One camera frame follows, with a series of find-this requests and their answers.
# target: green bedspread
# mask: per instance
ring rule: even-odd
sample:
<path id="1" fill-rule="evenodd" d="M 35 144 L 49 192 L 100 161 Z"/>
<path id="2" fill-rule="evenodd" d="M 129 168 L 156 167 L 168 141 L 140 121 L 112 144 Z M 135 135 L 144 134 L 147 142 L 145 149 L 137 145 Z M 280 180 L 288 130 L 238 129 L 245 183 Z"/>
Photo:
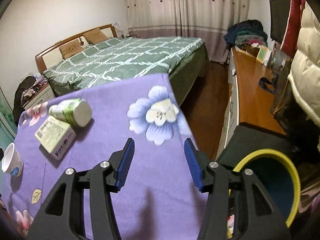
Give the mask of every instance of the green bedspread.
<path id="1" fill-rule="evenodd" d="M 203 44 L 200 38 L 112 38 L 59 62 L 44 75 L 58 94 L 65 94 L 146 74 L 170 74 Z"/>

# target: cream quilted jacket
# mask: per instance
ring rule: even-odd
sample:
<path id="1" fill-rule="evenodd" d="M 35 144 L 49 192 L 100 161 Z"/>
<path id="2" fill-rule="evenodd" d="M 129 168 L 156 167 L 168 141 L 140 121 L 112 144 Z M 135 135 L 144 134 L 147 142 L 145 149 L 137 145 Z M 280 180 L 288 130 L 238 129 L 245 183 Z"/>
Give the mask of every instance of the cream quilted jacket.
<path id="1" fill-rule="evenodd" d="M 307 3 L 288 79 L 295 100 L 320 127 L 320 23 Z"/>

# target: yellow rim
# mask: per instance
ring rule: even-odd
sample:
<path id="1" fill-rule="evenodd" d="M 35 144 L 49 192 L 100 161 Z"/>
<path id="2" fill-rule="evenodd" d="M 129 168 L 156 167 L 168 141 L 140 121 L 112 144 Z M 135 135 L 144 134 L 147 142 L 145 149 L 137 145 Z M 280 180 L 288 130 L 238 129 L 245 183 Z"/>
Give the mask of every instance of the yellow rim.
<path id="1" fill-rule="evenodd" d="M 262 157 L 261 155 L 263 155 L 263 157 L 273 158 L 279 161 L 290 173 L 290 176 L 293 182 L 294 196 L 293 196 L 293 204 L 291 207 L 291 211 L 286 221 L 287 227 L 289 227 L 292 224 L 292 221 L 297 214 L 298 205 L 300 201 L 300 192 L 301 192 L 299 175 L 292 161 L 279 151 L 272 150 L 272 149 L 261 149 L 244 157 L 233 170 L 240 172 L 247 163 Z"/>

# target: white paper cup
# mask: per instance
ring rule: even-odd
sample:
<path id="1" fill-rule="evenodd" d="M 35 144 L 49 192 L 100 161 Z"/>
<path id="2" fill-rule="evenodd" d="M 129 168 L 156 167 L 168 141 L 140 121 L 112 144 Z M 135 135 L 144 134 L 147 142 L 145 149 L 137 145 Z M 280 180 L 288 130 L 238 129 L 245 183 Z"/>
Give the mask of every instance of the white paper cup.
<path id="1" fill-rule="evenodd" d="M 11 176 L 18 177 L 21 175 L 23 161 L 15 149 L 14 143 L 10 143 L 6 148 L 1 168 L 3 172 L 10 173 Z"/>

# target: wooden floor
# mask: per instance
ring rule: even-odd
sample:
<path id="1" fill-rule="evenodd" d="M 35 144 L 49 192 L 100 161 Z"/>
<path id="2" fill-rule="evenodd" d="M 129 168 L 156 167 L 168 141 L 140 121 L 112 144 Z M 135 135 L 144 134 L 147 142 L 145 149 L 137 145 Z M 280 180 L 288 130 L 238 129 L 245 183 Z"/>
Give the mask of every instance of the wooden floor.
<path id="1" fill-rule="evenodd" d="M 181 105 L 199 149 L 215 159 L 228 104 L 228 71 L 208 62 L 204 78 L 198 77 Z"/>

